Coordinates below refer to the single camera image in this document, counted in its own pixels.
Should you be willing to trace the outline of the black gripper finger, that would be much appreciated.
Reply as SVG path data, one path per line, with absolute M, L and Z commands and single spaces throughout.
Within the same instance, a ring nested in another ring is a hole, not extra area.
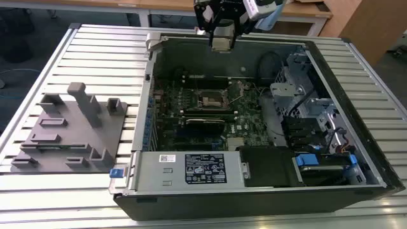
M 234 21 L 234 36 L 233 36 L 233 48 L 235 47 L 235 43 L 237 43 L 237 38 L 238 36 L 242 35 L 242 25 L 241 25 L 241 21 L 235 20 Z
M 219 27 L 222 19 L 223 19 L 223 15 L 217 14 L 209 23 L 210 46 L 214 51 L 227 50 L 227 39 L 217 36 L 217 28 Z

